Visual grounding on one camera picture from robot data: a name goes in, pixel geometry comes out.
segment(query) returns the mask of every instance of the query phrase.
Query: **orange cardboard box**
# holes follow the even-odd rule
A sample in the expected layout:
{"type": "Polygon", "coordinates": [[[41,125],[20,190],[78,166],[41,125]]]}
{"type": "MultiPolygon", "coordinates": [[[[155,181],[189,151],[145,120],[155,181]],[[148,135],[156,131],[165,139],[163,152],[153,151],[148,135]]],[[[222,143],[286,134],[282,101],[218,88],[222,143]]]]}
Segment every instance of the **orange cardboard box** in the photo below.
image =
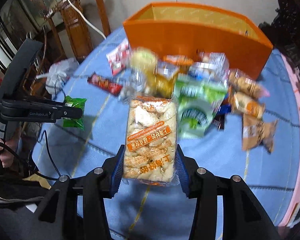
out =
{"type": "Polygon", "coordinates": [[[197,51],[224,52],[230,68],[257,79],[273,49],[264,33],[244,15],[217,7],[153,2],[123,22],[132,48],[148,48],[159,55],[185,55],[198,60],[197,51]]]}

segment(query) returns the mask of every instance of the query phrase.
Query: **green snack bag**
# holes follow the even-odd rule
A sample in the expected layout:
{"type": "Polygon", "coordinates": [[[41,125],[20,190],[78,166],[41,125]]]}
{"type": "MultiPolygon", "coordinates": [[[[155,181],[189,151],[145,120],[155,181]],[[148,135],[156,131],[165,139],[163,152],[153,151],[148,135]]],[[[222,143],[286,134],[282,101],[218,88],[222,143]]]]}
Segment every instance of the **green snack bag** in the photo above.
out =
{"type": "Polygon", "coordinates": [[[179,74],[173,95],[177,98],[184,95],[190,98],[200,98],[207,101],[213,109],[213,117],[218,112],[228,88],[221,82],[197,81],[188,75],[179,74]]]}
{"type": "Polygon", "coordinates": [[[212,112],[207,101],[181,95],[178,106],[178,136],[202,138],[213,120],[212,112]]]}
{"type": "MultiPolygon", "coordinates": [[[[66,103],[66,106],[81,108],[82,113],[84,113],[84,106],[86,104],[86,101],[87,99],[85,98],[71,98],[70,96],[66,96],[64,103],[66,103]]],[[[79,119],[63,118],[63,127],[77,127],[84,130],[83,117],[79,119]]]]}
{"type": "Polygon", "coordinates": [[[178,134],[181,138],[202,138],[227,94],[222,83],[197,81],[179,74],[173,90],[178,98],[178,134]]]}

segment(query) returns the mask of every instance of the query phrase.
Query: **carved wooden chair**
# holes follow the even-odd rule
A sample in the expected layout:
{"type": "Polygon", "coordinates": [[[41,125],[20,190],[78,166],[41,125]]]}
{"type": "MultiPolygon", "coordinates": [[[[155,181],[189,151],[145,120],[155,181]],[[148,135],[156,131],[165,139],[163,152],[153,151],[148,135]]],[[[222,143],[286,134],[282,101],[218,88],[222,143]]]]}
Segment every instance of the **carved wooden chair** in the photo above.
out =
{"type": "MultiPolygon", "coordinates": [[[[81,12],[82,7],[80,0],[70,0],[74,6],[76,6],[81,12]]],[[[105,4],[103,0],[96,0],[99,15],[101,18],[101,23],[103,27],[103,32],[105,36],[108,36],[110,31],[109,20],[106,15],[105,4]]],[[[60,12],[65,23],[66,31],[70,40],[71,48],[77,60],[80,62],[85,59],[90,52],[93,50],[92,43],[90,40],[89,32],[85,21],[82,17],[70,6],[67,0],[62,0],[58,2],[45,16],[45,19],[48,20],[55,40],[58,44],[61,55],[65,55],[64,49],[62,47],[60,38],[56,27],[52,21],[52,16],[60,12]]]]}

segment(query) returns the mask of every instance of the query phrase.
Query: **red snack bag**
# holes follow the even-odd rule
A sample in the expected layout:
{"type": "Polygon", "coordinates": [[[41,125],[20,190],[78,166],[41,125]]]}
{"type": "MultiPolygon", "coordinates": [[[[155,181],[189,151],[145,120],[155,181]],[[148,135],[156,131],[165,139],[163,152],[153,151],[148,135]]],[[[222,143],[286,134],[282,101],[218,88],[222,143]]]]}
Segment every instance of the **red snack bag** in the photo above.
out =
{"type": "Polygon", "coordinates": [[[110,79],[104,78],[102,76],[93,73],[91,77],[88,78],[88,83],[101,88],[104,91],[109,92],[114,96],[118,96],[123,86],[112,82],[110,79]]]}

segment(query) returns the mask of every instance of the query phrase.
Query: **person's hand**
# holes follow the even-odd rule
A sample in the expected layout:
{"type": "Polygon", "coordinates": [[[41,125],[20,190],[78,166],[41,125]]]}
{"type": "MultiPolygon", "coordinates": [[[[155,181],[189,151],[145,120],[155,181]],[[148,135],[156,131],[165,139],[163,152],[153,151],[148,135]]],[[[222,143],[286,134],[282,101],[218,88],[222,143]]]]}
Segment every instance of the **person's hand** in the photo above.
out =
{"type": "MultiPolygon", "coordinates": [[[[20,128],[18,128],[15,131],[13,137],[10,140],[6,141],[5,144],[7,146],[9,146],[12,150],[15,151],[17,149],[17,146],[18,146],[20,135],[21,135],[21,130],[20,130],[20,128]]],[[[8,152],[7,150],[5,150],[4,152],[2,152],[0,154],[0,160],[2,161],[2,166],[4,168],[10,167],[12,165],[12,163],[13,163],[13,157],[14,156],[12,155],[12,153],[8,152]]]]}

